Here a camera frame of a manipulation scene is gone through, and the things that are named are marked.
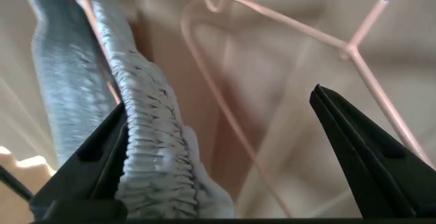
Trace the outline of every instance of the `folded cloth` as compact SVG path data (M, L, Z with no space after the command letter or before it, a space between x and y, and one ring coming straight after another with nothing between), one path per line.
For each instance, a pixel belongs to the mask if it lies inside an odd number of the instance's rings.
M76 29L80 33L78 35L85 38L82 41L89 44L87 47L77 42L80 37L69 39L68 35L66 39L63 39L63 33L69 33L64 28L73 27L71 25L74 25L71 22L86 21L86 17L82 12L71 14L65 10L65 8L73 7L76 9L80 2L74 4L73 0L31 1L35 11L40 15L38 16L39 22L44 23L44 29L58 29L60 35L58 34L57 38L59 41L62 44L72 43L70 48L73 50L70 51L76 54L82 53L83 56L86 54L87 57L101 57L101 51L97 49L97 41L91 34L88 25L81 30ZM196 135L191 128L183 124L174 91L169 86L160 68L148 62L136 50L129 25L116 1L91 0L91 4L97 17L97 27L105 51L109 56L109 66L118 84L127 113L129 131L127 159L124 162L123 175L120 178L115 197L123 201L127 206L128 217L234 217L232 199L227 192L211 180L200 162ZM47 34L46 30L37 35L43 34ZM41 39L35 38L34 46L42 45L40 42ZM40 53L42 50L44 50L45 55L52 55L51 48L53 45L57 46L57 43L45 40L44 48L39 47L38 51L34 51L34 55L42 56ZM55 56L67 52L64 48L56 49L56 51ZM41 59L40 62L45 64L46 59ZM51 70L49 67L40 65L39 72L50 73L47 71L47 69ZM70 65L68 69L57 69L56 73L58 76L68 74L78 68L75 65ZM98 85L93 83L99 87L99 91L104 91L100 93L104 95L99 97L98 101L102 101L107 108L113 108L113 100L109 98L108 91L103 87L104 82L97 72L96 66L95 69L85 68L85 71L74 76L75 79L70 78L69 80L79 80L82 76L97 76L99 78ZM78 91L84 92L82 89L86 91L94 89L93 84L88 82L80 83ZM69 88L62 89L76 91L76 89L71 88L75 87L73 82L65 82L62 85L70 85ZM46 85L42 85L43 93L48 92L45 91L46 87ZM82 93L74 94L78 97L83 95ZM97 99L93 97L94 95L95 93L87 93L82 99ZM50 100L54 103L56 98L55 95L52 95ZM79 99L68 99L63 102L63 105L67 108L86 109L85 106L89 106L89 104L81 103L82 101ZM56 124L62 121L56 117L61 116L60 114L64 112L62 109L51 110L50 112L55 113L55 115L49 115L51 123ZM89 126L87 121L93 114L87 114L82 119L72 121L71 123L74 123L76 129L75 132L81 132L81 127L77 125ZM60 138L63 138L64 131L58 130L55 132L58 133ZM61 140L61 144L57 148L67 146L62 143L64 141Z
M29 2L37 17L33 62L62 165L116 104L99 70L104 57L82 8L75 0Z

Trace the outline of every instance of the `gray fabric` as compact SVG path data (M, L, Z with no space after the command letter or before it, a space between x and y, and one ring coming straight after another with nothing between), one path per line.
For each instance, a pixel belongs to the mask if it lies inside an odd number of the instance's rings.
M35 66L57 150L64 156L94 130L114 102L95 64L101 51L78 4L31 1L39 20ZM115 197L125 203L129 218L234 217L230 196L200 162L196 135L183 124L174 91L160 68L136 50L116 1L91 2L127 112L127 159ZM70 135L75 140L66 138ZM83 139L76 140L78 135Z
M115 107L103 56L75 0L29 0L37 16L33 61L62 165Z

